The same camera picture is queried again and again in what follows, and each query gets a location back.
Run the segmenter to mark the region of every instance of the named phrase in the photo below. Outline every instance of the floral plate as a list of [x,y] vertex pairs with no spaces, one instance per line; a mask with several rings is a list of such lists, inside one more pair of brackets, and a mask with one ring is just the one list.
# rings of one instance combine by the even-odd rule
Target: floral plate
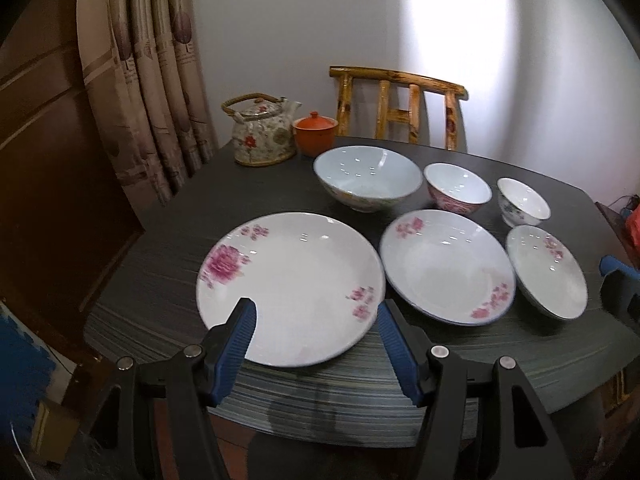
[[520,288],[543,314],[569,320],[587,307],[587,283],[574,256],[553,235],[521,225],[509,232],[507,252]]
[[311,213],[263,216],[209,251],[196,299],[207,328],[222,324],[239,298],[258,321],[246,358],[279,367],[327,361],[356,344],[384,298],[380,258],[353,228]]
[[484,325],[513,302],[504,249],[472,220],[439,210],[397,218],[380,242],[386,276],[417,310],[455,325]]

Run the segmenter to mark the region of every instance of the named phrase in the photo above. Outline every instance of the white cable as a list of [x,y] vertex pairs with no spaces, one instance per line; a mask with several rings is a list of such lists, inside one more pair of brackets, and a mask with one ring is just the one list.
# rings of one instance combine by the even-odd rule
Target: white cable
[[29,462],[27,462],[27,459],[24,457],[24,455],[22,453],[22,450],[20,449],[20,444],[18,444],[18,439],[15,437],[14,422],[12,420],[10,420],[9,421],[9,425],[11,426],[11,434],[14,436],[15,447],[17,447],[18,451],[20,451],[20,456],[24,460],[24,465],[27,466],[27,469],[29,470],[29,473],[31,474],[31,478],[33,478],[33,480],[36,480],[36,477],[33,474],[33,471],[31,470],[31,466],[29,466]]

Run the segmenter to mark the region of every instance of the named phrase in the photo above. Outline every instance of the teapot handle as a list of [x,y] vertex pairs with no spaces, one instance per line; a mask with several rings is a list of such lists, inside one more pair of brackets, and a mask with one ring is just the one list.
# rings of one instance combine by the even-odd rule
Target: teapot handle
[[229,99],[229,101],[223,102],[222,110],[229,117],[233,117],[236,114],[236,111],[230,108],[231,105],[241,103],[242,101],[248,101],[249,99],[258,99],[258,98],[264,99],[265,101],[270,101],[272,103],[281,102],[281,99],[277,99],[267,94],[260,94],[260,93],[246,94],[246,95],[241,95],[240,97]]

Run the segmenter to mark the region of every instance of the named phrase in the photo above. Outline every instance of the curtain fold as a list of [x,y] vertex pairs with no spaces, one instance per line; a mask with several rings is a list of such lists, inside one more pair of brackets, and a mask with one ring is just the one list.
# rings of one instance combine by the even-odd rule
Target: curtain fold
[[155,200],[167,203],[217,147],[191,3],[173,0],[189,23],[180,42],[171,1],[78,0],[84,83],[105,150],[138,213]]

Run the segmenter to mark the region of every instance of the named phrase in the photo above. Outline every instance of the screw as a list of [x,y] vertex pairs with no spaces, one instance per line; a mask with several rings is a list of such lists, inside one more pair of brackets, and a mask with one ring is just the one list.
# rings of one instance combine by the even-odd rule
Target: screw
[[129,370],[133,366],[133,357],[125,356],[118,359],[116,363],[118,370]]
[[509,357],[508,355],[502,356],[500,358],[500,366],[507,370],[513,370],[516,367],[516,359]]
[[434,357],[439,357],[440,359],[443,359],[449,355],[449,349],[446,346],[436,345],[431,348],[431,354]]
[[202,346],[200,345],[189,345],[184,348],[182,351],[187,357],[198,357],[202,354]]

